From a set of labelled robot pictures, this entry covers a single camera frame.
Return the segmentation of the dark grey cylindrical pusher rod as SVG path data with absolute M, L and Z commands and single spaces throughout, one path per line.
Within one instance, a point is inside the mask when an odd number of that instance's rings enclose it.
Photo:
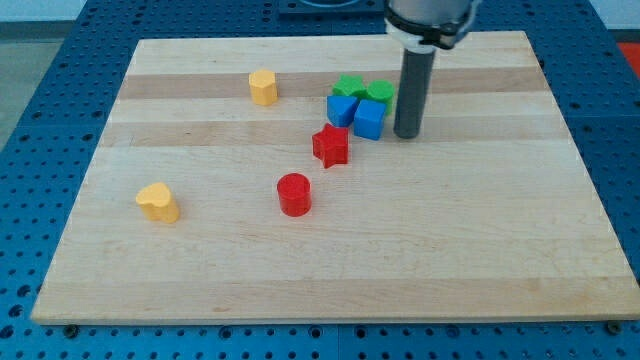
M 404 50 L 393 131 L 402 139 L 413 139 L 421 130 L 433 71 L 435 49 L 418 53 Z

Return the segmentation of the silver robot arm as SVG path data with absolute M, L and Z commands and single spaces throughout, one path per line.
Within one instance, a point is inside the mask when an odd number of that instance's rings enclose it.
M 394 134 L 420 133 L 436 51 L 451 50 L 469 32 L 479 0 L 387 0 L 386 32 L 403 46 Z

